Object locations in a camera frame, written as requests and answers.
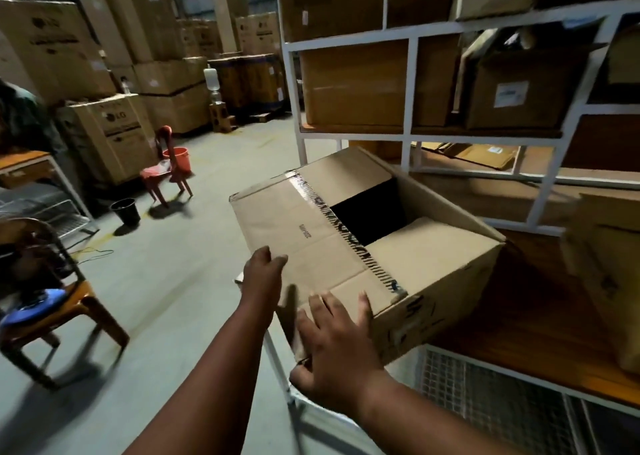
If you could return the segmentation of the person's right hand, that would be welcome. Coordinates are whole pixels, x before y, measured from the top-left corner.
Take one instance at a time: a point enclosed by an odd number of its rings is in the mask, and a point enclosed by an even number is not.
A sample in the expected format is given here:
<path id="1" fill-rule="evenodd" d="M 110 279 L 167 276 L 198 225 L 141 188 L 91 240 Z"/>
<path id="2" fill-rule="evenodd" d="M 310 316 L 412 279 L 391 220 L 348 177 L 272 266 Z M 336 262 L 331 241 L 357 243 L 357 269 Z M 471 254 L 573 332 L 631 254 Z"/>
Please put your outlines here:
<path id="1" fill-rule="evenodd" d="M 346 340 L 308 340 L 307 321 L 312 319 L 311 314 L 299 308 L 295 318 L 295 328 L 308 355 L 304 365 L 313 373 L 313 391 L 299 392 L 325 409 L 345 416 L 348 390 L 356 386 L 361 375 L 383 370 L 369 335 L 372 310 L 366 292 L 358 294 L 357 305 L 357 319 L 353 321 L 350 317 Z"/>

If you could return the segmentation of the person's left hand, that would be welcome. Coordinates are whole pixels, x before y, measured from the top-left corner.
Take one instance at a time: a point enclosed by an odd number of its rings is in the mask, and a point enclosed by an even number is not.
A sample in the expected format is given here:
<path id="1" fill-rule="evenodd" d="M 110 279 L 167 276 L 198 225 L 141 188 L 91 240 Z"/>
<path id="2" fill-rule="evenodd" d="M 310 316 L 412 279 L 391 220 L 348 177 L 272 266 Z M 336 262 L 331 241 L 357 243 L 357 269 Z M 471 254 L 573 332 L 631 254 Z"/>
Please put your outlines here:
<path id="1" fill-rule="evenodd" d="M 249 276 L 246 262 L 241 285 L 240 305 L 243 308 L 247 308 L 253 314 L 270 317 L 274 314 L 280 300 L 281 289 L 282 275 Z"/>

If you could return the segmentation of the taped cardboard box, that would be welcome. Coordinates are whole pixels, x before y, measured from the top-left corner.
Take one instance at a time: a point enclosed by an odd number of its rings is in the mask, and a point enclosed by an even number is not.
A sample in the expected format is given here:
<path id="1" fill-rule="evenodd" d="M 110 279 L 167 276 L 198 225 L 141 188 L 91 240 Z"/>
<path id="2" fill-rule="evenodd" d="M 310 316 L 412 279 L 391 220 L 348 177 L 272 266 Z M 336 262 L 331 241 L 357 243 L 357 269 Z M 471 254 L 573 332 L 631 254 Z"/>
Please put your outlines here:
<path id="1" fill-rule="evenodd" d="M 308 297 L 331 292 L 350 317 L 372 308 L 384 365 L 476 307 L 506 238 L 410 175 L 349 147 L 229 197 L 251 251 L 289 258 L 276 314 L 297 362 Z"/>

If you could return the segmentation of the red plastic chair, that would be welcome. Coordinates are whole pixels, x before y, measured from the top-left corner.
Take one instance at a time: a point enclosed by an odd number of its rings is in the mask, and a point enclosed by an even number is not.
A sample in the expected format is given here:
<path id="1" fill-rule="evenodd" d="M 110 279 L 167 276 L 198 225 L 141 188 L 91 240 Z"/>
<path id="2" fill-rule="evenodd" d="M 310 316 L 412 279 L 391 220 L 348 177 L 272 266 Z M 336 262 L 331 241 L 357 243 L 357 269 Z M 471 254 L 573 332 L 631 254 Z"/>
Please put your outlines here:
<path id="1" fill-rule="evenodd" d="M 193 176 L 188 149 L 174 146 L 172 128 L 167 125 L 156 130 L 154 143 L 159 161 L 140 172 L 153 201 L 160 202 L 166 208 L 169 206 L 161 193 L 161 184 L 165 180 L 177 184 L 180 193 L 188 192 L 189 197 L 193 197 L 194 193 L 188 184 L 188 178 Z"/>

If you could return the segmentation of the water dispenser bottle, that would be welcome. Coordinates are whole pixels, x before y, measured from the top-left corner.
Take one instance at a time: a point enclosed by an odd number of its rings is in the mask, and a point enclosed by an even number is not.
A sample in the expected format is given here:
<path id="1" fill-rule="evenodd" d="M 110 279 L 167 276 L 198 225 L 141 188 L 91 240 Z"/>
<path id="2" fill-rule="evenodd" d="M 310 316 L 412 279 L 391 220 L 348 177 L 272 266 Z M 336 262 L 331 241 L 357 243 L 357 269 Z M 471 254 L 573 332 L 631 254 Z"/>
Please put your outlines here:
<path id="1" fill-rule="evenodd" d="M 207 66 L 207 68 L 204 69 L 204 77 L 207 89 L 209 91 L 211 103 L 223 103 L 223 98 L 221 96 L 221 85 L 217 70 L 215 68 Z"/>

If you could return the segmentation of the printed cardboard appliance box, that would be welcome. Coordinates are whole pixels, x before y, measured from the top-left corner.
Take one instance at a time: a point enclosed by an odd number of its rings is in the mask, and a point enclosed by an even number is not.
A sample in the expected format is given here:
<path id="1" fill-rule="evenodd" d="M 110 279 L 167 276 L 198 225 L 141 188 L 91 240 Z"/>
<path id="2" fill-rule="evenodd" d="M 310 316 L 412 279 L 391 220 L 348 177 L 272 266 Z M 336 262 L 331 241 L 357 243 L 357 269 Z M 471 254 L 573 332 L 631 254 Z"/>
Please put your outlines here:
<path id="1" fill-rule="evenodd" d="M 157 163 L 154 131 L 138 94 L 67 103 L 55 116 L 96 184 L 128 182 Z"/>

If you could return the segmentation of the large plain cardboard box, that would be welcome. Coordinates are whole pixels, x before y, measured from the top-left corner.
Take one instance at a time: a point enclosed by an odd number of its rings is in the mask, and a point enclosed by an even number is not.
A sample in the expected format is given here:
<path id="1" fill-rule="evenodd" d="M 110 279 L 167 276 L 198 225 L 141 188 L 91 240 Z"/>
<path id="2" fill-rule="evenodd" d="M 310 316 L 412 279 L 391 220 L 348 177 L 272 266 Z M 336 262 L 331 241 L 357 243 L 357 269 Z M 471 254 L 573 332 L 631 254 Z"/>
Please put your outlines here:
<path id="1" fill-rule="evenodd" d="M 460 59 L 460 35 L 419 39 L 413 124 L 445 126 Z M 300 53 L 303 99 L 312 126 L 403 126 L 408 41 Z"/>

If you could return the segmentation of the orange plastic chair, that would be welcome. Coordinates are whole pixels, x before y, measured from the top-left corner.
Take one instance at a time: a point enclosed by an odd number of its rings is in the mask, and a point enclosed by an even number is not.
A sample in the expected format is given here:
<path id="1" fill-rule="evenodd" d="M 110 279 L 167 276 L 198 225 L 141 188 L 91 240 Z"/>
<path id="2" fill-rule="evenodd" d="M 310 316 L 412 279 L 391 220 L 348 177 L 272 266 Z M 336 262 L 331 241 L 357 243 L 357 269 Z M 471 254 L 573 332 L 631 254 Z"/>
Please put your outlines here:
<path id="1" fill-rule="evenodd" d="M 129 334 L 100 302 L 79 264 L 63 245 L 50 225 L 35 218 L 11 218 L 0 221 L 0 286 L 27 296 L 43 289 L 64 289 L 67 300 L 39 321 L 0 328 L 0 354 L 24 372 L 37 385 L 55 392 L 60 385 L 23 352 L 23 348 L 41 339 L 52 350 L 60 346 L 55 330 L 69 321 L 85 316 L 94 321 L 95 330 L 105 332 L 123 353 Z M 0 320 L 9 311 L 0 308 Z"/>

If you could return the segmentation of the wooden shelf board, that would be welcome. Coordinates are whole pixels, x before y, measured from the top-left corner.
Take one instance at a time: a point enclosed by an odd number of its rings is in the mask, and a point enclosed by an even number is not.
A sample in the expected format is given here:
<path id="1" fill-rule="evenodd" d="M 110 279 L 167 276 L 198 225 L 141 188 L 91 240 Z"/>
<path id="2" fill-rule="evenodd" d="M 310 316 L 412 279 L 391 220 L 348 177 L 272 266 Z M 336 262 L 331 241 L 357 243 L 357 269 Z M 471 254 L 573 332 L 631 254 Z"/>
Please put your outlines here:
<path id="1" fill-rule="evenodd" d="M 478 306 L 428 347 L 640 417 L 640 376 L 618 366 L 587 293 L 566 272 L 559 239 L 503 233 L 506 246 Z"/>

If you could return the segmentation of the white metal shelf rack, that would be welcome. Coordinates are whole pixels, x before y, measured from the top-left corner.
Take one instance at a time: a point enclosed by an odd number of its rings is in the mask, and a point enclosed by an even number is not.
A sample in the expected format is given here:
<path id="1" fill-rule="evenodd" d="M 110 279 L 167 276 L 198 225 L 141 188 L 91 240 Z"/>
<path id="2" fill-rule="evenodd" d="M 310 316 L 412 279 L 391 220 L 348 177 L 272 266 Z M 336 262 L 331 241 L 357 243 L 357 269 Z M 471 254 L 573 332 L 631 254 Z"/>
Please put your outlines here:
<path id="1" fill-rule="evenodd" d="M 538 196 L 523 222 L 503 218 L 484 220 L 506 230 L 560 235 L 559 227 L 542 225 L 541 217 L 556 183 L 575 186 L 616 186 L 640 189 L 639 181 L 615 181 L 561 176 L 564 156 L 572 142 L 580 118 L 585 115 L 640 115 L 640 104 L 590 104 L 589 98 L 602 64 L 626 15 L 640 14 L 640 0 L 536 0 L 532 9 L 521 14 L 498 15 L 466 21 L 387 27 L 388 0 L 383 0 L 383 27 L 350 35 L 316 38 L 286 43 L 282 34 L 280 3 L 278 16 L 282 36 L 288 90 L 295 119 L 300 164 L 307 163 L 307 139 L 397 142 L 401 148 L 401 168 L 418 173 L 449 174 L 495 180 L 531 181 L 538 185 Z M 460 59 L 454 80 L 451 111 L 445 126 L 413 124 L 413 100 L 419 39 L 439 35 L 460 35 Z M 403 126 L 312 126 L 307 123 L 302 89 L 300 53 L 328 47 L 374 44 L 390 40 L 408 41 L 408 62 Z M 593 44 L 572 101 L 560 124 L 550 129 L 467 129 L 461 111 L 463 92 L 468 88 L 473 62 L 491 51 L 519 51 Z M 469 143 L 519 146 L 515 163 L 498 171 L 459 159 L 447 158 L 421 148 L 422 142 Z"/>

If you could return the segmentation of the stack of large cardboard boxes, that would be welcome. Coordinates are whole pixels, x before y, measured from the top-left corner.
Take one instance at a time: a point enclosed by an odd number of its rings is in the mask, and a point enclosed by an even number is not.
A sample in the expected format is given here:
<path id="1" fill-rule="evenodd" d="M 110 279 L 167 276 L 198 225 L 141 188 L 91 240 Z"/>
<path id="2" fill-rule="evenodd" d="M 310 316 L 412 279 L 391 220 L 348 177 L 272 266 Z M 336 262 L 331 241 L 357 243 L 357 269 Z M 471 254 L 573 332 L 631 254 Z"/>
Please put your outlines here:
<path id="1" fill-rule="evenodd" d="M 155 128 L 212 127 L 173 0 L 0 0 L 0 79 L 46 109 L 132 94 Z"/>

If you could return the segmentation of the wide cardboard box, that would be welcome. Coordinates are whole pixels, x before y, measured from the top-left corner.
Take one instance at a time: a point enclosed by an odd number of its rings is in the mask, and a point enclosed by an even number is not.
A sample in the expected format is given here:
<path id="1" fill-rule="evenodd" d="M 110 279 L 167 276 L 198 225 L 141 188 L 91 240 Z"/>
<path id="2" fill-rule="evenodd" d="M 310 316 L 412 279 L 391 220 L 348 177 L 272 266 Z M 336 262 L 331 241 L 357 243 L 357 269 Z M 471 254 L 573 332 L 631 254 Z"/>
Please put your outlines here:
<path id="1" fill-rule="evenodd" d="M 383 0 L 279 0 L 286 43 L 381 30 Z"/>

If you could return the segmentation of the tall cardboard box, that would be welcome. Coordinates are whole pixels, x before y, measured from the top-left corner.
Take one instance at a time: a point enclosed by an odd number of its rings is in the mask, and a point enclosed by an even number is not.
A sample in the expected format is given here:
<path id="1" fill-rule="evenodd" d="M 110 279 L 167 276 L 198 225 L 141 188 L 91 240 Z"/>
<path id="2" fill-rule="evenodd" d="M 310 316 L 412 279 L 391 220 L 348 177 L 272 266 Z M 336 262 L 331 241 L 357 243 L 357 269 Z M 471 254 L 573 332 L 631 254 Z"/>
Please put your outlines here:
<path id="1" fill-rule="evenodd" d="M 640 200 L 582 193 L 560 240 L 622 370 L 640 375 Z"/>

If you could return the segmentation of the white label cardboard box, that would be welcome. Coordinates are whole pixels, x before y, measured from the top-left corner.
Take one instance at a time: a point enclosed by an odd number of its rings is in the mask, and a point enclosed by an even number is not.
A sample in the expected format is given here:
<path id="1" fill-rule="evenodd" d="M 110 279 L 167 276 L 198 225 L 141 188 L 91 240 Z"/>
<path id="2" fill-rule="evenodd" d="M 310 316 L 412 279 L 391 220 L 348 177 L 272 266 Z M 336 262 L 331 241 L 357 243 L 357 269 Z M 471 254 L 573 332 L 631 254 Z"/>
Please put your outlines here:
<path id="1" fill-rule="evenodd" d="M 471 64 L 461 111 L 467 129 L 560 124 L 597 45 L 491 51 Z"/>

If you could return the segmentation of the dark brown cardboard box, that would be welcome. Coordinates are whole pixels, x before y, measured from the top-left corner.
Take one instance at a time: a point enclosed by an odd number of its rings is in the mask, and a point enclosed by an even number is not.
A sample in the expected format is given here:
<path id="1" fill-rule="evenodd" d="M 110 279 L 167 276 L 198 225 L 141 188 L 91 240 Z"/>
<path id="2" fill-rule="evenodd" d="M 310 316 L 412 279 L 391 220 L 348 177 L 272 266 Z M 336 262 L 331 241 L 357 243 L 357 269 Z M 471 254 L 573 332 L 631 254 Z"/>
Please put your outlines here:
<path id="1" fill-rule="evenodd" d="M 640 115 L 582 116 L 562 166 L 640 173 Z"/>

